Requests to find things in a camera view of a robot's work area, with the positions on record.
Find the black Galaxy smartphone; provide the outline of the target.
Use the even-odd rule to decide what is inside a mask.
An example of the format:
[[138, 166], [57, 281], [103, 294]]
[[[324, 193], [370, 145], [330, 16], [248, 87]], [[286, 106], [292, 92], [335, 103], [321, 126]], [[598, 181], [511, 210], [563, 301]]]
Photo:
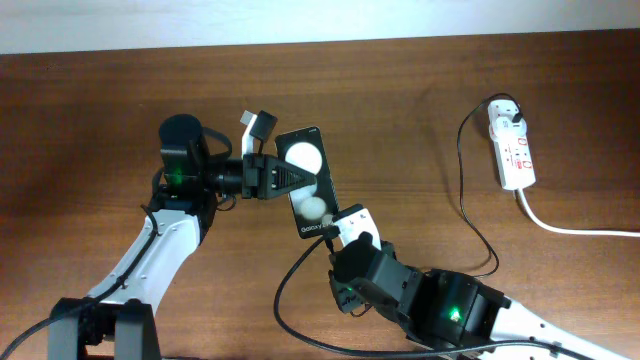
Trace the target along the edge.
[[302, 239], [319, 236], [339, 211], [321, 130], [311, 126], [283, 133], [275, 144], [278, 158], [301, 171], [300, 183], [289, 193], [297, 233]]

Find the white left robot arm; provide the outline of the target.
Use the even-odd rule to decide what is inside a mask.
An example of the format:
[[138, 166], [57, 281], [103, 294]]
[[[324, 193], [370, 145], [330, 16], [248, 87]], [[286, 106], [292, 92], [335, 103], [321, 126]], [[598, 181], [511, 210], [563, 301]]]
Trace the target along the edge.
[[313, 173], [255, 151], [277, 120], [252, 114], [241, 157], [229, 139], [189, 114], [159, 128], [162, 168], [152, 178], [144, 225], [109, 275], [81, 299], [62, 298], [51, 311], [47, 356], [87, 359], [88, 347], [114, 343], [116, 359], [161, 356], [155, 313], [176, 273], [201, 245], [221, 199], [272, 199], [316, 181]]

